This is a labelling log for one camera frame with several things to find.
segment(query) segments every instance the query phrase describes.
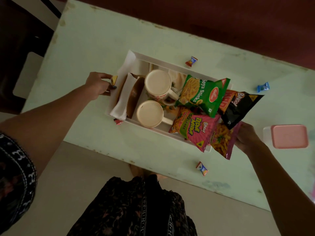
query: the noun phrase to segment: white table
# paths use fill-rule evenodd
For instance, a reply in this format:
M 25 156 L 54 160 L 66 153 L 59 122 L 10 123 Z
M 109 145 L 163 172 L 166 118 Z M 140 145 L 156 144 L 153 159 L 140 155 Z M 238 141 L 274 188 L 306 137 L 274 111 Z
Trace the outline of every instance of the white table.
M 304 124 L 313 132 L 309 148 L 272 149 L 310 196 L 315 173 L 315 72 L 249 51 L 69 0 L 24 111 L 79 87 L 91 71 L 116 74 L 129 49 L 182 67 L 193 55 L 198 58 L 194 71 L 230 78 L 238 91 L 255 93 L 258 84 L 269 81 L 271 90 L 264 92 L 244 121 L 260 137 L 263 127 L 273 124 Z M 106 96 L 91 102 L 65 141 L 270 210 L 250 161 L 236 147 L 228 161 L 213 149 L 202 153 L 132 124 L 116 126 L 104 114 L 107 104 Z M 209 170 L 205 177 L 195 169 L 199 161 Z

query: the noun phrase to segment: pink container lid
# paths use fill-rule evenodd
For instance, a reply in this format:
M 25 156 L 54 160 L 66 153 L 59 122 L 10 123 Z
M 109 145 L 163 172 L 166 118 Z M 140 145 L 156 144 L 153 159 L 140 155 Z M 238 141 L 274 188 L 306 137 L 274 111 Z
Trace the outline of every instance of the pink container lid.
M 307 129 L 301 124 L 272 125 L 271 136 L 274 148 L 306 148 L 308 147 Z

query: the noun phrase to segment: maroon wall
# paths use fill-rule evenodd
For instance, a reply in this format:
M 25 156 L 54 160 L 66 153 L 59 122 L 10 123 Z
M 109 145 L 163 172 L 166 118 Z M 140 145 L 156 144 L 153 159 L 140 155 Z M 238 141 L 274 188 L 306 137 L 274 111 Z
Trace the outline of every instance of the maroon wall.
M 315 0 L 80 1 L 315 69 Z

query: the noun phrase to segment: green snack packet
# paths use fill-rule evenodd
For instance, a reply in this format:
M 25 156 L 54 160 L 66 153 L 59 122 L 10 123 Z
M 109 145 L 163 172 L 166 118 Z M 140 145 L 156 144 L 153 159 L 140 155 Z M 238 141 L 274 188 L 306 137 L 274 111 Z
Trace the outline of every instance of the green snack packet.
M 229 82 L 230 79 L 227 78 L 213 82 L 188 75 L 175 106 L 184 105 L 188 108 L 200 106 L 206 114 L 214 118 Z

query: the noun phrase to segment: black snack packet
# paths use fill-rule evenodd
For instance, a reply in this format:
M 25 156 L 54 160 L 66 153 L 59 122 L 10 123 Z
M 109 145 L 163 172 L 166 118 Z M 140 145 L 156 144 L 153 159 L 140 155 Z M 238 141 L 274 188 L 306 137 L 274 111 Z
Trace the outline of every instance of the black snack packet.
M 231 130 L 264 95 L 237 92 L 221 116 L 224 124 Z

